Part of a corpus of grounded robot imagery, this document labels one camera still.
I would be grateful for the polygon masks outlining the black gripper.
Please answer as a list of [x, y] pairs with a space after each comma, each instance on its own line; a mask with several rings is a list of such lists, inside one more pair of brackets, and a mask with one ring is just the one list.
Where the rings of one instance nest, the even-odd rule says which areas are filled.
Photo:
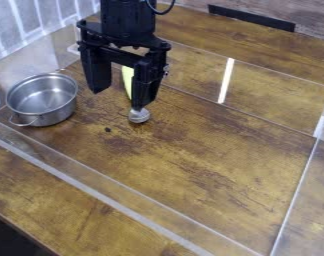
[[157, 97], [171, 45], [155, 33], [154, 18], [110, 18], [76, 23], [78, 49], [88, 89], [94, 94], [111, 86], [111, 64], [134, 67], [131, 107], [139, 111]]

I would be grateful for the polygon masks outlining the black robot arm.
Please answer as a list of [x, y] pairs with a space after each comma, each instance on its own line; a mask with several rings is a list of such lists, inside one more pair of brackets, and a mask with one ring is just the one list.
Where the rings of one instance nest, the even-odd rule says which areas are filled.
[[167, 73], [171, 45], [154, 35], [157, 0], [100, 0], [100, 21], [82, 19], [78, 50], [90, 90], [111, 86], [111, 64], [134, 69], [131, 108], [140, 111], [157, 97]]

